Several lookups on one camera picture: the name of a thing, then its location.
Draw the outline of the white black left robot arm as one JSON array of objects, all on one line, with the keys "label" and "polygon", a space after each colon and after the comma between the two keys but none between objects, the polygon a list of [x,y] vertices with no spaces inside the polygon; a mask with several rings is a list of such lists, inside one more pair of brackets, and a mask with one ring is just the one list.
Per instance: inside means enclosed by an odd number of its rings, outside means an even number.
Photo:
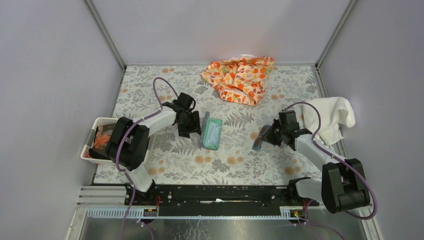
[{"label": "white black left robot arm", "polygon": [[149,138],[169,126],[177,126],[178,135],[190,138],[190,134],[201,134],[199,112],[196,101],[186,93],[180,93],[172,102],[164,102],[162,109],[137,121],[127,117],[117,120],[105,153],[123,172],[133,189],[136,199],[144,206],[152,204],[155,192],[150,187],[153,179],[143,165],[147,155]]}]

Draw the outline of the blue frame sunglasses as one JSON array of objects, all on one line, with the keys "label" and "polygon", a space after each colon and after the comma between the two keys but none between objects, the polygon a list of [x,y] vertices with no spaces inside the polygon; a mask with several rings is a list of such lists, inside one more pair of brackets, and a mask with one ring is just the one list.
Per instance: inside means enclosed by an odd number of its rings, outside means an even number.
[{"label": "blue frame sunglasses", "polygon": [[262,140],[262,137],[265,136],[265,134],[267,133],[267,131],[269,130],[270,127],[271,127],[270,125],[264,125],[260,129],[260,131],[258,133],[258,136],[256,137],[256,139],[253,142],[252,150],[254,150],[254,151],[260,151],[262,149],[262,144],[264,142]]}]

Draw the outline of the dark blue glasses case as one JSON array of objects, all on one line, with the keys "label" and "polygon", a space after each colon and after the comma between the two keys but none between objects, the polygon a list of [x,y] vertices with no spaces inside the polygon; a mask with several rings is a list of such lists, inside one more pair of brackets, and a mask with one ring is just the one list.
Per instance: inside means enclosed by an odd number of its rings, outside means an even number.
[{"label": "dark blue glasses case", "polygon": [[217,118],[211,118],[207,111],[203,118],[201,126],[201,135],[199,145],[206,150],[217,151],[220,146],[223,121]]}]

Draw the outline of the light blue cleaning cloth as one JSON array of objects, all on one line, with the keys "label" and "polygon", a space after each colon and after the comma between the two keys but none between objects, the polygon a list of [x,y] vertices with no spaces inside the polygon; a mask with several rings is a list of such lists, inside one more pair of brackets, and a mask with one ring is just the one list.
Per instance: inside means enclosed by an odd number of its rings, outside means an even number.
[{"label": "light blue cleaning cloth", "polygon": [[217,124],[213,121],[209,122],[209,127],[208,127],[208,131],[207,131],[206,139],[205,139],[205,142],[204,142],[205,147],[208,147],[208,148],[214,147],[215,148],[215,147],[218,146],[218,143],[220,141],[221,129],[222,129],[222,127],[219,124]]}]

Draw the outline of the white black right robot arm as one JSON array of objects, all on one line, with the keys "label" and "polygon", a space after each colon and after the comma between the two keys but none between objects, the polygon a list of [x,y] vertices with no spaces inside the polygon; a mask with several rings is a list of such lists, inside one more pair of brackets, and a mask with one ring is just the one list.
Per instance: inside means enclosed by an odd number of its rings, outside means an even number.
[{"label": "white black right robot arm", "polygon": [[330,148],[314,141],[313,133],[300,127],[293,110],[279,112],[278,117],[272,125],[262,127],[255,144],[285,144],[321,169],[320,180],[301,177],[289,181],[286,198],[291,205],[299,206],[305,200],[314,200],[333,214],[370,205],[370,191],[358,159],[342,159]]}]

